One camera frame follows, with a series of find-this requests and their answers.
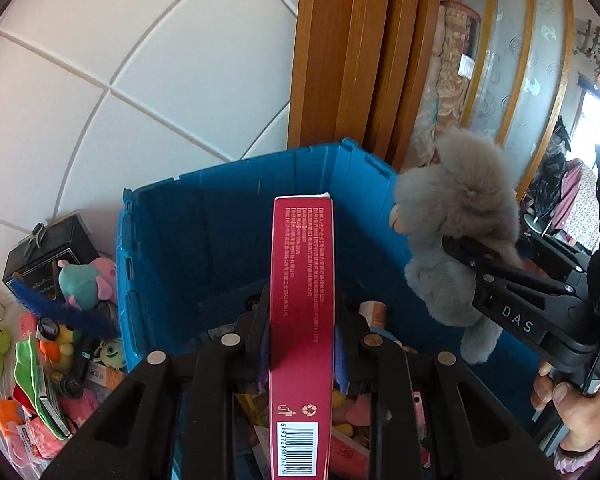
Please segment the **fingernail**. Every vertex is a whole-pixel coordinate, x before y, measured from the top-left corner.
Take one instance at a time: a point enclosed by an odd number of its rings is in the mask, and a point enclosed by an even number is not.
[[[571,385],[568,383],[561,383],[555,387],[554,390],[554,404],[557,406],[562,402],[564,397],[567,396],[569,391],[571,390]]]

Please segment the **window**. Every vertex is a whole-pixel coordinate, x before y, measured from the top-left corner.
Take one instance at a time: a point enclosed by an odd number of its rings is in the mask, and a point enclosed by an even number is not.
[[[579,158],[595,173],[596,144],[600,144],[600,99],[586,91],[580,117],[571,137],[571,153],[568,158]]]

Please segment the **barcode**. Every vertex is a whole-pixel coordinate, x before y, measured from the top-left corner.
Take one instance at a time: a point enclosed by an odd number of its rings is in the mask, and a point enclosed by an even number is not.
[[[317,422],[278,423],[278,476],[315,476]]]

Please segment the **human hand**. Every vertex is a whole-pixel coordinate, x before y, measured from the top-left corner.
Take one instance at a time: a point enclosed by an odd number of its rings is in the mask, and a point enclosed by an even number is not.
[[[553,400],[560,418],[570,430],[560,447],[565,451],[585,452],[600,440],[600,389],[595,396],[584,397],[573,384],[556,386],[549,377],[550,371],[551,365],[542,361],[534,381],[531,404],[540,410]]]

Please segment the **gray plush toy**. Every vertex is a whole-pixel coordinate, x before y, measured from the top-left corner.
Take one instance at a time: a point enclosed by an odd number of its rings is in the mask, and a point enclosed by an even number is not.
[[[475,238],[520,266],[513,183],[502,150],[485,136],[453,128],[436,140],[436,150],[439,164],[398,176],[390,222],[408,237],[407,283],[435,320],[466,327],[462,357],[483,363],[502,329],[472,306],[475,273],[442,250],[442,237]]]

